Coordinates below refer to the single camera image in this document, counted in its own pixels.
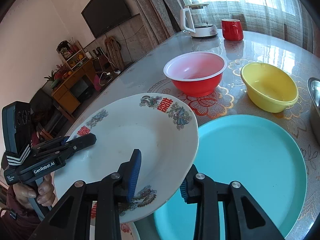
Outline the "person's left hand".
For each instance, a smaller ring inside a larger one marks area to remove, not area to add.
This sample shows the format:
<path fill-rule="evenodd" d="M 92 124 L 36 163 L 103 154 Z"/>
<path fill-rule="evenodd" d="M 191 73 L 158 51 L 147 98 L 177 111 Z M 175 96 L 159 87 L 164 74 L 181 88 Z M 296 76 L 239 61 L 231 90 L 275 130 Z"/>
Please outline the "person's left hand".
<path fill-rule="evenodd" d="M 32 210 L 29 199 L 35 199 L 42 206 L 51 206 L 55 200 L 54 185 L 52 184 L 52 176 L 48 174 L 43 177 L 43 182 L 35 191 L 27 185 L 17 183 L 13 185 L 16 200 L 26 209 Z"/>

